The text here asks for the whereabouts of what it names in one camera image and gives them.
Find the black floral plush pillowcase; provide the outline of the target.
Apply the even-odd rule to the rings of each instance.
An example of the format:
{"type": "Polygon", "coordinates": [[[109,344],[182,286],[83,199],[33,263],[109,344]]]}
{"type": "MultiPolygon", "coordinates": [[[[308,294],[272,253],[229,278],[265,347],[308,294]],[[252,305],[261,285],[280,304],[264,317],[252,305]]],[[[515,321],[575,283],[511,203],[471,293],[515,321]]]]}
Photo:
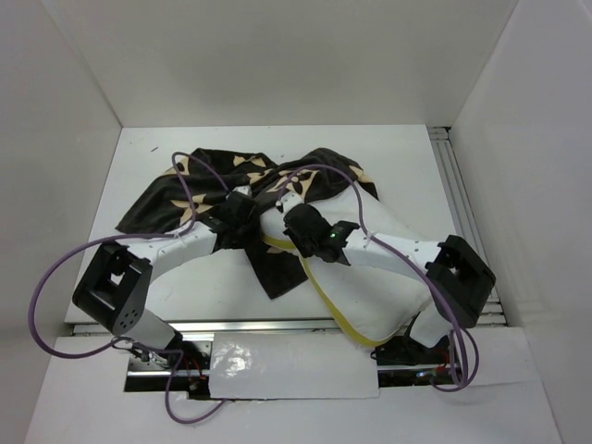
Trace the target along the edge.
{"type": "Polygon", "coordinates": [[[278,164],[263,153],[241,153],[198,148],[193,158],[183,156],[176,166],[156,177],[116,225],[124,234],[166,233],[208,212],[225,200],[230,190],[248,185],[262,211],[275,206],[288,175],[299,171],[287,186],[307,202],[325,201],[349,187],[341,175],[308,166],[324,164],[344,171],[358,186],[377,198],[375,183],[350,158],[327,148],[278,164]]]}

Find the white pillow yellow edge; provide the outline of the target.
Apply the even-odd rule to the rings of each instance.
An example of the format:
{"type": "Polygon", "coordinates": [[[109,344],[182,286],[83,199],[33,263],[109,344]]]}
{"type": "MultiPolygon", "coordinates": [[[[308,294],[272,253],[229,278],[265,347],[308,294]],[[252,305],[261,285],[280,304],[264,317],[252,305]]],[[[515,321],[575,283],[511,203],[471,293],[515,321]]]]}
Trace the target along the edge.
{"type": "MultiPolygon", "coordinates": [[[[439,248],[435,241],[419,241],[414,244],[415,235],[392,216],[385,205],[368,192],[349,187],[339,195],[324,201],[312,203],[312,207],[329,222],[340,220],[359,222],[355,191],[362,196],[364,223],[380,240],[394,246],[402,253],[408,253],[412,262],[422,256],[423,263],[416,264],[425,271],[425,263],[433,260],[439,248]],[[434,253],[424,258],[422,251],[434,253]]],[[[419,333],[412,333],[413,339],[425,346],[434,346],[451,331],[451,323],[443,320],[432,301],[430,290],[409,266],[404,274],[370,265],[329,264],[319,258],[302,258],[293,242],[280,231],[285,229],[277,209],[262,214],[264,242],[298,257],[298,263],[313,284],[319,297],[331,312],[341,330],[353,341],[365,346],[376,347],[388,342],[415,315],[419,317],[419,333]]]]}

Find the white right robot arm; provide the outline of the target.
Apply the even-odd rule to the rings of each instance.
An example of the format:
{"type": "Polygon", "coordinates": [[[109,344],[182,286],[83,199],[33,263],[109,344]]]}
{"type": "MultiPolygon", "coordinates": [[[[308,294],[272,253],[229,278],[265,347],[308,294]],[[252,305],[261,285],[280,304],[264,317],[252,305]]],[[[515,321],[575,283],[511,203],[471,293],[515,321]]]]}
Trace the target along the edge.
{"type": "Polygon", "coordinates": [[[305,203],[290,209],[283,221],[284,233],[305,258],[368,266],[426,284],[432,302],[403,342],[405,355],[415,363],[433,355],[451,331],[475,327],[497,281],[473,247],[456,235],[436,242],[373,234],[350,221],[332,225],[305,203]]]}

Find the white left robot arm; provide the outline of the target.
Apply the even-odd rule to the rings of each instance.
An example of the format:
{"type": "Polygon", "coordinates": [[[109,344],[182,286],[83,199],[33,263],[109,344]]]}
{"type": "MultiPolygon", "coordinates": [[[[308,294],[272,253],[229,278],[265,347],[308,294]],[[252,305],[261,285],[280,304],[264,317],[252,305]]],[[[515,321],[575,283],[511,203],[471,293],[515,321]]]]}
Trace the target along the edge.
{"type": "Polygon", "coordinates": [[[72,301],[114,336],[146,346],[159,367],[173,368],[181,361],[182,350],[194,348],[145,308],[149,287],[181,265],[219,250],[243,249],[258,236],[259,216],[251,189],[237,187],[193,225],[185,224],[164,238],[102,242],[72,301]]]}

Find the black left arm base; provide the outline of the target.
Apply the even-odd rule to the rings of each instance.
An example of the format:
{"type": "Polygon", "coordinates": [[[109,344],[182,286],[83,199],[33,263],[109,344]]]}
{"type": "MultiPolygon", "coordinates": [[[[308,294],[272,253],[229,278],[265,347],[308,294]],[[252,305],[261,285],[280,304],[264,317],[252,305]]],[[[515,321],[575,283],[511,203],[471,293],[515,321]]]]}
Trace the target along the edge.
{"type": "MultiPolygon", "coordinates": [[[[195,340],[185,351],[178,364],[177,373],[189,378],[205,378],[209,371],[213,340],[195,340]]],[[[125,344],[117,347],[120,351],[129,353],[128,374],[132,377],[140,376],[168,376],[176,364],[179,355],[159,354],[141,347],[125,344]]]]}

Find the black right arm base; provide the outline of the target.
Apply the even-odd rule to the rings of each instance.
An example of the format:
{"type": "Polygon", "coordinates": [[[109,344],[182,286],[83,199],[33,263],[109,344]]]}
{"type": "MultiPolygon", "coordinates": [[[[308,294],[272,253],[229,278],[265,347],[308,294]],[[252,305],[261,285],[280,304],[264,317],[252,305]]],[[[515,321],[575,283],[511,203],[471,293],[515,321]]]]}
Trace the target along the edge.
{"type": "Polygon", "coordinates": [[[396,335],[375,347],[370,357],[376,362],[378,386],[384,388],[429,386],[453,382],[450,375],[450,340],[445,335],[435,347],[427,348],[408,334],[396,335]]]}

